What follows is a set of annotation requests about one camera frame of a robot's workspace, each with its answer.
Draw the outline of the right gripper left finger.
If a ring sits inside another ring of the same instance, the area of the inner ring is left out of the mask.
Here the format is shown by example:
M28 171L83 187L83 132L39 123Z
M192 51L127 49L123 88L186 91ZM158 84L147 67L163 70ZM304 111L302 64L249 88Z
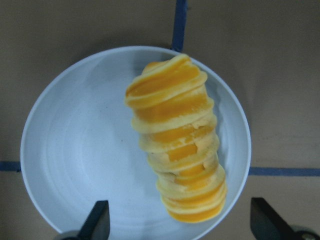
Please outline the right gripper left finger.
M97 201L77 234L79 240L108 240L110 211L107 200Z

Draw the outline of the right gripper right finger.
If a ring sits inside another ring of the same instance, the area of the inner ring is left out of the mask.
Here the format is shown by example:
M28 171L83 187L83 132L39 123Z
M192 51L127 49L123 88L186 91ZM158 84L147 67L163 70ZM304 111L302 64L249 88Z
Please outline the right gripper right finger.
M250 203L250 229L257 240L299 240L286 221L262 197Z

